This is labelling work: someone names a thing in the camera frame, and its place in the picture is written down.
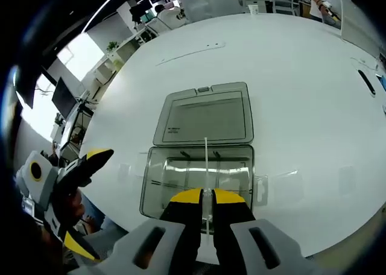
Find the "plastic box lid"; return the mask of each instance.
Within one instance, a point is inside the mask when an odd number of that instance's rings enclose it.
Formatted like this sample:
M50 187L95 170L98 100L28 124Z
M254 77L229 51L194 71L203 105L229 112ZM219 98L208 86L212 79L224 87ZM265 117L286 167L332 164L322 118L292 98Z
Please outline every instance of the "plastic box lid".
M158 120L157 146L247 144L253 121L244 82L213 85L169 94Z

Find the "floor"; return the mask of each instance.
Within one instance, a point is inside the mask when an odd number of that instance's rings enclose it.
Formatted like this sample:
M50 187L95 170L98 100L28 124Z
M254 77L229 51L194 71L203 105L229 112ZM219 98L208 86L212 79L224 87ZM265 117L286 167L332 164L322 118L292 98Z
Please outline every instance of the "floor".
M94 99L92 100L93 102L98 103L101 100L103 94L111 84L112 80L113 79L111 79L108 83L106 83L106 85L99 89L99 91L94 96ZM373 240L376 238L377 232L385 223L386 204L384 204L373 216L373 218L371 218L354 234L334 245L333 247L313 255L310 259L315 260L316 263L318 263L318 265L321 267L331 268L337 271L344 271L373 242ZM216 268L213 268L213 273L210 271L202 273L201 266L198 267L198 269L200 271L195 274L217 274L216 271L218 271Z

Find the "gray plastic lid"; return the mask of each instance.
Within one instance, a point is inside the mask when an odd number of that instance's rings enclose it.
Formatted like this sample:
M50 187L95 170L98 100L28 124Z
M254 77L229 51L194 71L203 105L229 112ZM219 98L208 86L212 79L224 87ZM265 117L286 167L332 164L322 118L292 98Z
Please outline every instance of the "gray plastic lid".
M244 82L169 94L154 145L246 144L253 140L252 113Z

